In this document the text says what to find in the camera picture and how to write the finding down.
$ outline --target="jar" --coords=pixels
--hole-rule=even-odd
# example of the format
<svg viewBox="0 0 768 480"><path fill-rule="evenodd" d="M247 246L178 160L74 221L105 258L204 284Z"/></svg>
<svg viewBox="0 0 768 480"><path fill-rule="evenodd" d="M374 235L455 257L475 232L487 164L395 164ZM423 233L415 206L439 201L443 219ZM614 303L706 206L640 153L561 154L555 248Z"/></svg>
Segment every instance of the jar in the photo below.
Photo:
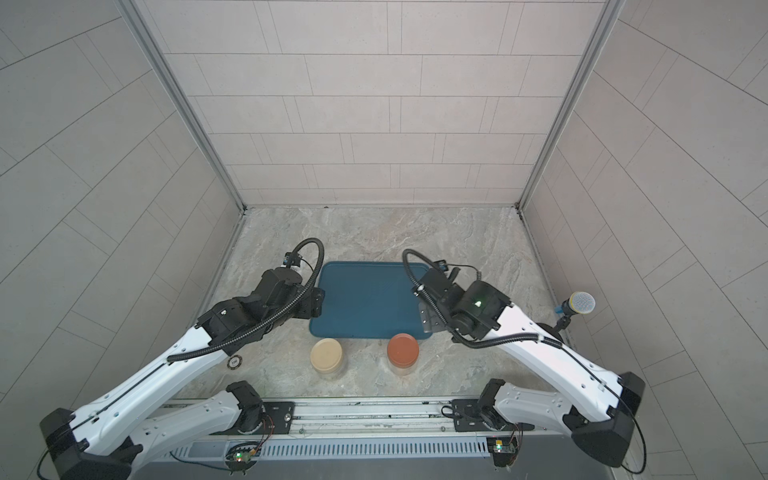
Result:
<svg viewBox="0 0 768 480"><path fill-rule="evenodd" d="M341 348L341 343L335 339L322 339L310 352L312 368L328 380L335 380L344 374L346 357Z"/></svg>
<svg viewBox="0 0 768 480"><path fill-rule="evenodd" d="M398 333L386 347L389 368L399 376L405 376L416 370L419 359L419 343L408 333Z"/></svg>

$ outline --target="marble table surface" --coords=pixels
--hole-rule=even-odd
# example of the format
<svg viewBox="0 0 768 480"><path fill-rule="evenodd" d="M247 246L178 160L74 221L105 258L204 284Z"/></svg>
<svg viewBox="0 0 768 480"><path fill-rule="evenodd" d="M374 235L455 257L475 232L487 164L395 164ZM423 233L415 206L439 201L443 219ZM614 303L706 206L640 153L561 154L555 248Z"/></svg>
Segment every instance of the marble table surface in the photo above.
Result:
<svg viewBox="0 0 768 480"><path fill-rule="evenodd" d="M534 321L554 325L554 304L536 263L533 247L514 208L259 208L247 211L246 223L217 286L213 303L244 296L264 270L282 263L301 240L318 237L325 260L400 261L413 248L434 260L467 263L483 280L499 288ZM302 255L314 265L316 248ZM306 279L309 268L302 268ZM466 288L471 269L457 279ZM310 365L310 349L319 339L309 320L289 319L243 347L243 365L224 363L190 382L177 398L204 398L238 380L247 380L263 397L479 395L491 378L515 385L552 390L543 379L500 349L473 350L451 342L446 332L419 341L415 372L396 376L389 370L386 340L339 339L346 372L336 380L321 378Z"/></svg>

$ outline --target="blue tray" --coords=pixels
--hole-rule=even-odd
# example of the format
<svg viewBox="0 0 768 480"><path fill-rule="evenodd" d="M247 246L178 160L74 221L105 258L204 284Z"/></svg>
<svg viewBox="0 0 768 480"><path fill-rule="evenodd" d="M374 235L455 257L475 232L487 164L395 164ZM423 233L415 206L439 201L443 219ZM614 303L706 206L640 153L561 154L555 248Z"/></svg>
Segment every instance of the blue tray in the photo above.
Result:
<svg viewBox="0 0 768 480"><path fill-rule="evenodd" d="M411 263L420 278L429 270ZM310 320L310 332L322 338L391 339L408 333L429 338L419 315L419 300L402 263L328 262L318 286L326 291L323 314Z"/></svg>

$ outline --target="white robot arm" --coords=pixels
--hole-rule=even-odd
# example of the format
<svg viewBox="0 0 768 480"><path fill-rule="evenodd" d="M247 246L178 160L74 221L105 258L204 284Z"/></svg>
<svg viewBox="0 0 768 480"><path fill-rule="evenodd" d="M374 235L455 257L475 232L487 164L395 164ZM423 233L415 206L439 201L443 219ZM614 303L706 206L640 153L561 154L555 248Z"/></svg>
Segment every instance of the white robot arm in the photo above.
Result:
<svg viewBox="0 0 768 480"><path fill-rule="evenodd" d="M319 256L313 275L302 285L291 266L307 243L318 245ZM413 278L408 254L432 264L422 279ZM443 329L462 339L455 341L470 348L497 346L557 389L539 392L493 379L476 402L488 427L536 425L570 435L606 465L621 464L634 431L641 380L579 356L487 283L477 280L463 290L453 283L455 273L446 277L421 254L406 250L403 259L414 293L433 308ZM248 433L262 425L263 403L247 382L236 382L177 412L148 417L200 373L261 340L286 319L319 316L324 292L314 283L322 263L322 243L304 240L286 254L285 266L264 272L251 295L218 303L131 378L73 412L57 409L47 415L40 426L60 478L125 480L156 457L203 435L229 429Z"/></svg>

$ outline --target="microphone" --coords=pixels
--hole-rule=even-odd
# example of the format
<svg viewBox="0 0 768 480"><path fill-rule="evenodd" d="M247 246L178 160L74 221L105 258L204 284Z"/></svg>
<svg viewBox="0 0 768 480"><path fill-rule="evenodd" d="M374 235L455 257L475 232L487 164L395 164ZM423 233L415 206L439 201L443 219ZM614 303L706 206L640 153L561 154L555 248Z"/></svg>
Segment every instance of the microphone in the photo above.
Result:
<svg viewBox="0 0 768 480"><path fill-rule="evenodd" d="M587 292L573 292L567 300L554 309L556 313L562 314L562 317L554 326L554 331L560 332L565 330L571 324L571 317L573 315L592 313L594 306L594 297L592 295Z"/></svg>

